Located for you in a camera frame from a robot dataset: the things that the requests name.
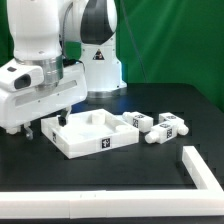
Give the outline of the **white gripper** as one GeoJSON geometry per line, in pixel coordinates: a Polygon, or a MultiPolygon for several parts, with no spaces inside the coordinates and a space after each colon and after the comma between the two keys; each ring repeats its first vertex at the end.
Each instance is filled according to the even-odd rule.
{"type": "MultiPolygon", "coordinates": [[[[4,66],[16,64],[19,63],[10,61],[4,66]]],[[[86,96],[81,64],[64,68],[63,78],[57,84],[43,86],[42,83],[15,92],[0,88],[0,127],[6,130],[23,125],[26,138],[33,140],[31,121],[63,109],[58,116],[58,124],[64,127],[68,123],[71,106],[83,101],[86,96]]]]}

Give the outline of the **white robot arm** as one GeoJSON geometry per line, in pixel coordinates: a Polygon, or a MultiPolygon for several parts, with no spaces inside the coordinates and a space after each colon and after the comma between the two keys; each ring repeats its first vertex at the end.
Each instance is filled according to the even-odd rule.
{"type": "Polygon", "coordinates": [[[87,98],[126,92],[114,0],[7,0],[13,59],[0,67],[0,127],[33,138],[31,122],[87,98]]]}

